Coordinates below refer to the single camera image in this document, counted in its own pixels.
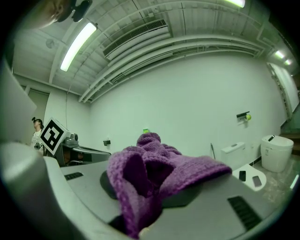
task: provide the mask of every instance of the white wall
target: white wall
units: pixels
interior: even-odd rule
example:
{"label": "white wall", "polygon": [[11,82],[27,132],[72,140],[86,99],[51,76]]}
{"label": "white wall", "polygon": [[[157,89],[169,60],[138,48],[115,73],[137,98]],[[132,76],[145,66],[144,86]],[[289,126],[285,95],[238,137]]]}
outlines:
{"label": "white wall", "polygon": [[30,85],[31,88],[49,93],[45,110],[44,125],[50,117],[54,117],[70,132],[78,134],[79,144],[91,147],[90,130],[90,104],[79,103],[78,96],[45,84],[15,75],[22,86]]}
{"label": "white wall", "polygon": [[295,81],[288,73],[288,71],[282,67],[279,67],[275,64],[272,64],[275,73],[281,82],[282,86],[284,87],[284,91],[288,97],[288,103],[290,107],[290,111],[294,112],[296,107],[299,104],[299,97],[298,97],[298,90],[295,84]]}
{"label": "white wall", "polygon": [[[238,124],[236,115],[252,120]],[[91,106],[93,148],[120,151],[144,128],[185,155],[210,155],[245,142],[251,162],[263,136],[280,133],[284,106],[264,62],[244,55],[195,56],[163,65],[103,95]],[[107,137],[109,148],[103,145]]]}

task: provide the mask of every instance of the white bin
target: white bin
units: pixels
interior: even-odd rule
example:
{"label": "white bin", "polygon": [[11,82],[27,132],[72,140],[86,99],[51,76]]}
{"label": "white bin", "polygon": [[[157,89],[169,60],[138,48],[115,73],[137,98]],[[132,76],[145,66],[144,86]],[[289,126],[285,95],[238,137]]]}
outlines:
{"label": "white bin", "polygon": [[294,142],[280,136],[275,136],[269,142],[270,138],[271,135],[262,138],[262,166],[269,171],[280,173],[291,156]]}

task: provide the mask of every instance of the woman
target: woman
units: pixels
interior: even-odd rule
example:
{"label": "woman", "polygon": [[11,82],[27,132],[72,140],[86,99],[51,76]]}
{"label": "woman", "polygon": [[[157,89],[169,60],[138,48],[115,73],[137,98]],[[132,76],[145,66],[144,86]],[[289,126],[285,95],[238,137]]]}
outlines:
{"label": "woman", "polygon": [[44,128],[43,121],[41,119],[33,118],[33,127],[35,129],[35,132],[31,139],[31,147],[38,150],[40,154],[44,155],[44,146],[42,142],[40,141],[40,135],[42,132],[42,129]]}

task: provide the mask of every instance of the purple knitted cloth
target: purple knitted cloth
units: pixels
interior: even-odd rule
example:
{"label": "purple knitted cloth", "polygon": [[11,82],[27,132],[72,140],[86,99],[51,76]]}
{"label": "purple knitted cloth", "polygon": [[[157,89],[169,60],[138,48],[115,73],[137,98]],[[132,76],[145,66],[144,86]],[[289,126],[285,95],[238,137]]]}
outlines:
{"label": "purple knitted cloth", "polygon": [[136,147],[113,154],[107,169],[127,235],[136,239],[158,218],[164,198],[224,173],[231,173],[231,168],[208,156],[183,156],[174,147],[161,144],[156,133],[143,134]]}

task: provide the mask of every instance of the ceiling light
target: ceiling light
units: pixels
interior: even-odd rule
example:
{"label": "ceiling light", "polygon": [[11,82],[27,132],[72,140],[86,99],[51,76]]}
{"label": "ceiling light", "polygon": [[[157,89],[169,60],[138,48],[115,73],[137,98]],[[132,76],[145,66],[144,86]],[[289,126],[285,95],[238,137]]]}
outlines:
{"label": "ceiling light", "polygon": [[280,52],[280,51],[277,51],[275,53],[276,56],[280,57],[280,58],[284,58],[285,56]]}
{"label": "ceiling light", "polygon": [[287,65],[290,65],[291,63],[292,63],[292,61],[289,59],[285,61],[285,64],[287,64]]}
{"label": "ceiling light", "polygon": [[245,6],[245,0],[225,0],[227,2],[231,2],[237,6],[239,6],[240,8],[243,8]]}
{"label": "ceiling light", "polygon": [[88,38],[92,35],[92,33],[96,30],[97,30],[96,26],[90,22],[81,30],[81,32],[77,35],[74,42],[72,43],[69,50],[67,51],[67,54],[65,55],[65,58],[62,61],[60,67],[61,70],[67,72],[71,62],[73,61],[74,57],[78,53],[79,49],[82,47],[85,41],[88,40]]}

